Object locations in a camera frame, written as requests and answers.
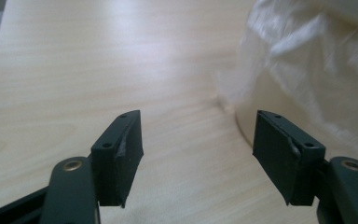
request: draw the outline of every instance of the tabletop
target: tabletop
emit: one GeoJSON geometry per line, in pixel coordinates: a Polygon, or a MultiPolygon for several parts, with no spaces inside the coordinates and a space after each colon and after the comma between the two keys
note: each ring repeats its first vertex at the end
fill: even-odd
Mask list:
{"type": "Polygon", "coordinates": [[[102,223],[317,223],[315,205],[285,205],[216,94],[253,2],[8,0],[0,207],[140,109],[145,155],[126,208],[102,207],[102,223]]]}

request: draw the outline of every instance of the wood grain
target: wood grain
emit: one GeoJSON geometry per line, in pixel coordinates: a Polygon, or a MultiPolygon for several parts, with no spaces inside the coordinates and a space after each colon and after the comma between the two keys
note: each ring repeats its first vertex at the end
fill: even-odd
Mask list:
{"type": "Polygon", "coordinates": [[[142,111],[145,156],[103,223],[316,223],[286,207],[211,74],[235,65],[253,1],[7,1],[0,29],[0,206],[142,111]]]}

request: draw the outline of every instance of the white plastic bag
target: white plastic bag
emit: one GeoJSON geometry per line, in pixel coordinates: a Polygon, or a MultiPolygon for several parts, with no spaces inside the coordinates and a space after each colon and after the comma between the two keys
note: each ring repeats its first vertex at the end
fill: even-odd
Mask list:
{"type": "Polygon", "coordinates": [[[356,25],[308,0],[258,0],[247,21],[237,70],[216,76],[216,81],[235,106],[251,144],[256,110],[263,109],[314,135],[330,156],[339,150],[339,155],[356,157],[356,25]]]}

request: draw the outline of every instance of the crumpled plastic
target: crumpled plastic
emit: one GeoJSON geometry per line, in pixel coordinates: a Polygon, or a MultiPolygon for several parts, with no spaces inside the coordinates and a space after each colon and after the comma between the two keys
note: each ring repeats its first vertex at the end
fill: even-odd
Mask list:
{"type": "Polygon", "coordinates": [[[251,144],[263,109],[287,117],[334,156],[358,153],[357,25],[308,0],[258,0],[237,64],[215,80],[251,144]]]}

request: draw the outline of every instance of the wooden table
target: wooden table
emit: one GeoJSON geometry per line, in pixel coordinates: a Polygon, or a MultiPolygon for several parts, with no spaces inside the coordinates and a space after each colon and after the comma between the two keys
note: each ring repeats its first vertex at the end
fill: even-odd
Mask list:
{"type": "Polygon", "coordinates": [[[103,223],[317,223],[316,206],[286,207],[215,93],[252,3],[7,1],[0,206],[140,109],[145,156],[126,208],[101,208],[103,223]]]}

